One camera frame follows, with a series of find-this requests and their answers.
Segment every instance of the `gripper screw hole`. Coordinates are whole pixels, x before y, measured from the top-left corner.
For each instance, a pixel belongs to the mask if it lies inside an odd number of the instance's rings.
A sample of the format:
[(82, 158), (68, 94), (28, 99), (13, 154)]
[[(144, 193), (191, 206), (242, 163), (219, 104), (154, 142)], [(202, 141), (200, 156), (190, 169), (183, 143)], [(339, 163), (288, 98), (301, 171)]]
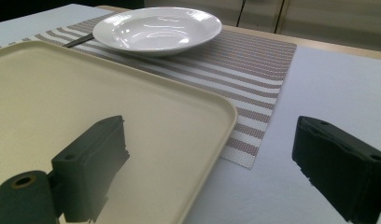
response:
[(15, 182), (15, 185), (19, 187), (19, 186), (22, 186), (22, 185), (29, 183), (30, 181), (31, 181), (31, 177), (26, 176), (20, 180), (17, 180)]

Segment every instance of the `table surface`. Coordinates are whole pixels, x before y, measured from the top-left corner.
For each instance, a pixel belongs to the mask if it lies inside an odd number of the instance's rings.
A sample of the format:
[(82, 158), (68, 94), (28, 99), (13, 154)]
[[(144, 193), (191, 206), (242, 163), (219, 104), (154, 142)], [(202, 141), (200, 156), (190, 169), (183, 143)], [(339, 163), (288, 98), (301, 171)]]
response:
[[(0, 45), (110, 13), (69, 5), (0, 22)], [(251, 170), (219, 159), (186, 223), (346, 223), (291, 159), (299, 116), (326, 120), (381, 150), (381, 52), (225, 26), (296, 43)]]

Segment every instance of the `utensil handle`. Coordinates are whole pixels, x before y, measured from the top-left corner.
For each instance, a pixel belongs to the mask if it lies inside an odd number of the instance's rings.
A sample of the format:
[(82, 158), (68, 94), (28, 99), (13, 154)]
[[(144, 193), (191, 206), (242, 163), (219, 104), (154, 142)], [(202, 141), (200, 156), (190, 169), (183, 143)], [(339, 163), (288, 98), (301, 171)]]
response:
[(68, 44), (64, 44), (63, 47), (71, 49), (72, 47), (74, 47), (76, 45), (83, 44), (86, 41), (89, 41), (92, 39), (94, 39), (94, 36), (92, 34), (88, 34), (88, 35), (85, 35), (79, 39), (73, 40), (73, 41), (69, 42)]

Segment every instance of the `white stripe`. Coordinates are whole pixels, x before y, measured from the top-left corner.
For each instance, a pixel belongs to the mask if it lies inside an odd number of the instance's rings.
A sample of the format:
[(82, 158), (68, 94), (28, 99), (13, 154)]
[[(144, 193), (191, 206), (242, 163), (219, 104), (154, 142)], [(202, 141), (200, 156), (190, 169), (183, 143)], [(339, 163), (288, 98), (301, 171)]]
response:
[(254, 120), (254, 119), (248, 119), (248, 118), (243, 117), (243, 116), (237, 117), (237, 123), (244, 124), (246, 126), (252, 127), (254, 129), (258, 129), (258, 130), (263, 131), (263, 132), (265, 132), (266, 128), (267, 128), (267, 123), (262, 122), (262, 121), (258, 121), (258, 120)]
[(257, 105), (252, 105), (252, 104), (249, 104), (249, 103), (246, 103), (246, 102), (243, 102), (243, 101), (239, 101), (239, 100), (235, 100), (235, 99), (232, 99), (232, 98), (228, 98), (228, 99), (236, 107), (244, 108), (244, 109), (247, 109), (247, 110), (250, 110), (250, 111), (258, 111), (259, 113), (261, 113), (263, 115), (267, 115), (267, 116), (271, 116), (272, 115), (272, 111), (273, 110), (271, 110), (269, 108), (265, 108), (265, 107), (257, 106)]
[(196, 67), (189, 67), (187, 65), (183, 65), (183, 64), (180, 64), (180, 63), (172, 63), (172, 62), (167, 62), (165, 60), (153, 59), (153, 58), (148, 58), (148, 60), (151, 60), (151, 61), (157, 62), (157, 63), (167, 64), (167, 65), (173, 66), (175, 68), (179, 68), (179, 69), (182, 69), (182, 70), (185, 70), (185, 71), (196, 73), (198, 75), (202, 75), (202, 76), (205, 76), (205, 77), (212, 77), (212, 78), (224, 80), (224, 81), (231, 82), (233, 84), (244, 86), (244, 87), (251, 88), (251, 89), (254, 89), (254, 90), (258, 89), (258, 91), (264, 91), (264, 92), (268, 92), (268, 93), (278, 93), (280, 91), (280, 89), (264, 88), (264, 87), (261, 87), (261, 86), (259, 86), (257, 84), (251, 84), (251, 83), (248, 83), (248, 82), (245, 82), (245, 81), (240, 81), (240, 80), (233, 79), (233, 78), (230, 78), (230, 77), (225, 77), (225, 76), (217, 75), (217, 74), (214, 74), (214, 73), (211, 73), (211, 72), (206, 72), (206, 71), (201, 70), (201, 69), (196, 68)]
[(248, 135), (246, 133), (240, 133), (237, 130), (232, 131), (231, 137), (234, 139), (237, 139), (239, 141), (245, 142), (245, 143), (252, 145), (252, 146), (258, 147), (261, 144), (261, 139), (254, 137), (254, 136), (251, 136), (251, 135)]
[(228, 146), (222, 150), (220, 156), (228, 161), (240, 164), (248, 169), (252, 168), (255, 160), (255, 156)]
[(148, 63), (142, 63), (140, 65), (147, 67), (147, 68), (150, 68), (154, 71), (159, 71), (159, 72), (165, 73), (169, 76), (179, 77), (179, 78), (185, 79), (185, 80), (193, 82), (193, 83), (197, 83), (197, 84), (205, 85), (208, 87), (216, 88), (216, 89), (219, 89), (222, 91), (233, 92), (233, 93), (236, 93), (236, 94), (239, 94), (242, 96), (246, 96), (247, 98), (257, 100), (257, 101), (261, 101), (261, 102), (264, 102), (267, 104), (274, 104), (275, 103), (275, 98), (268, 98), (268, 97), (259, 96), (257, 94), (253, 94), (253, 93), (246, 92), (246, 91), (241, 91), (241, 90), (235, 89), (233, 87), (225, 86), (225, 85), (222, 85), (222, 84), (219, 84), (216, 82), (212, 82), (212, 81), (203, 80), (203, 79), (200, 79), (197, 77), (184, 76), (178, 72), (175, 72), (175, 71), (172, 71), (172, 70), (160, 67), (160, 66), (148, 64)]
[(78, 39), (79, 37), (78, 36), (75, 36), (75, 35), (69, 35), (69, 34), (66, 34), (66, 33), (62, 33), (58, 30), (51, 30), (54, 34), (56, 35), (63, 35), (65, 37), (68, 37), (68, 38), (71, 38), (71, 39)]
[(71, 32), (71, 33), (75, 33), (75, 34), (78, 34), (78, 35), (87, 35), (87, 33), (83, 33), (83, 32), (80, 32), (78, 30), (74, 30), (74, 29), (70, 29), (68, 27), (62, 27), (63, 30), (65, 30), (66, 32)]
[(184, 62), (187, 62), (187, 63), (194, 63), (196, 66), (197, 65), (201, 65), (201, 66), (209, 67), (209, 68), (212, 68), (212, 69), (219, 70), (221, 72), (233, 74), (233, 75), (236, 75), (236, 76), (239, 76), (239, 77), (249, 78), (251, 80), (256, 80), (256, 81), (259, 81), (259, 82), (264, 82), (264, 83), (271, 84), (271, 85), (281, 85), (283, 83), (282, 80), (271, 80), (271, 79), (264, 78), (264, 77), (251, 76), (251, 75), (249, 75), (247, 73), (243, 73), (243, 72), (239, 72), (239, 71), (236, 71), (236, 70), (232, 70), (230, 68), (216, 66), (216, 65), (211, 64), (211, 63), (203, 63), (203, 62), (200, 62), (200, 61), (195, 61), (193, 59), (189, 59), (189, 58), (185, 58), (185, 57), (180, 57), (180, 56), (178, 56), (176, 58), (178, 60), (180, 60), (180, 61), (184, 61)]

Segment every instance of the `gray stripe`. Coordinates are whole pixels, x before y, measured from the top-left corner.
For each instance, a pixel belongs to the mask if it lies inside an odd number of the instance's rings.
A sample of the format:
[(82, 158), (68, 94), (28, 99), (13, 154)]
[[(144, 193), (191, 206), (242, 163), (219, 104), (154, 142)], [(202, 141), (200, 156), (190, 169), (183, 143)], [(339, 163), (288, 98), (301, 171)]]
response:
[(247, 144), (234, 138), (229, 138), (228, 142), (226, 143), (226, 146), (236, 148), (240, 151), (244, 151), (252, 156), (256, 156), (258, 152), (257, 147), (254, 147), (250, 144)]
[(244, 108), (237, 108), (237, 112), (239, 116), (242, 116), (248, 119), (258, 120), (264, 123), (268, 123), (270, 119), (270, 116), (258, 113), (256, 111), (247, 110)]
[(241, 123), (237, 123), (234, 129), (237, 130), (239, 133), (245, 133), (259, 139), (262, 139), (264, 135), (264, 131), (254, 129)]

